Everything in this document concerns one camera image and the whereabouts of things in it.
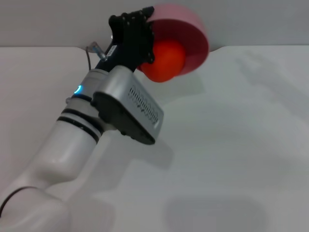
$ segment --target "blue led light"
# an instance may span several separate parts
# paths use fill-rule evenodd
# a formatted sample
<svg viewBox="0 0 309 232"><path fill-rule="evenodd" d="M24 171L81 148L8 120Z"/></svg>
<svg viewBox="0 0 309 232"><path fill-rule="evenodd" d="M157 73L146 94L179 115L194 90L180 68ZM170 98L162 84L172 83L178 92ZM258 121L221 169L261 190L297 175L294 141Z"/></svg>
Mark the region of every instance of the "blue led light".
<svg viewBox="0 0 309 232"><path fill-rule="evenodd" d="M78 86L78 88L77 88L77 90L75 90L75 92L74 93L79 93L80 91L82 91L82 86Z"/></svg>

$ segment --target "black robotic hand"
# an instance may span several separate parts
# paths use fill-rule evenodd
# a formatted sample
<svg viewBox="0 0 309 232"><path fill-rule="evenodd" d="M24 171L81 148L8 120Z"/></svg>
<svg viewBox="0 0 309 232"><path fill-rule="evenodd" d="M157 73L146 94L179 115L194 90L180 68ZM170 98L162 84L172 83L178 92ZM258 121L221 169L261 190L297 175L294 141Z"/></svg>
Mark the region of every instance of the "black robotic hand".
<svg viewBox="0 0 309 232"><path fill-rule="evenodd" d="M101 60L96 69L110 72L115 66L122 65L134 71L144 62L153 63L154 34L147 19L154 10L153 7L147 7L110 17L112 43L106 51L107 60Z"/></svg>

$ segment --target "label sticker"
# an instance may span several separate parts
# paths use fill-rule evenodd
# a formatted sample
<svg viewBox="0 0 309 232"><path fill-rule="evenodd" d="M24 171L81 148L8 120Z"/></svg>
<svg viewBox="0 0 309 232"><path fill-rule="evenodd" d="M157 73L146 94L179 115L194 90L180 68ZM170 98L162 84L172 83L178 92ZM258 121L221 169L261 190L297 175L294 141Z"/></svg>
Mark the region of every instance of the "label sticker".
<svg viewBox="0 0 309 232"><path fill-rule="evenodd" d="M112 55L112 53L114 52L114 50L116 49L117 45L113 45L110 50L107 53L107 57L110 57Z"/></svg>

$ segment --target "white wall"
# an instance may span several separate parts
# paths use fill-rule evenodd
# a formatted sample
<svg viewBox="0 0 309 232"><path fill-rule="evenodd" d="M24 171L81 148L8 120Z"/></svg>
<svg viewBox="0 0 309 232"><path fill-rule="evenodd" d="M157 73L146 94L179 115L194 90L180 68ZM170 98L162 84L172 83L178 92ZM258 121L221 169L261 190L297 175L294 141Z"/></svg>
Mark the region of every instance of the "white wall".
<svg viewBox="0 0 309 232"><path fill-rule="evenodd" d="M160 2L195 10L212 49L224 45L308 44L307 0L2 0L0 46L79 46L110 41L107 20Z"/></svg>

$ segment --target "orange ball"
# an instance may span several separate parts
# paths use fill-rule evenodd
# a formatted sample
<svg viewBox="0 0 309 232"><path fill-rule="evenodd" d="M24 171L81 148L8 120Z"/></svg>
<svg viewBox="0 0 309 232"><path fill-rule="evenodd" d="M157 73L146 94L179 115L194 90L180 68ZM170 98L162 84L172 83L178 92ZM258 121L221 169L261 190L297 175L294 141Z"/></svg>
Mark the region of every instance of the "orange ball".
<svg viewBox="0 0 309 232"><path fill-rule="evenodd" d="M177 76L185 63L184 46L176 40L154 42L155 60L152 64L143 63L141 71L154 82L165 82Z"/></svg>

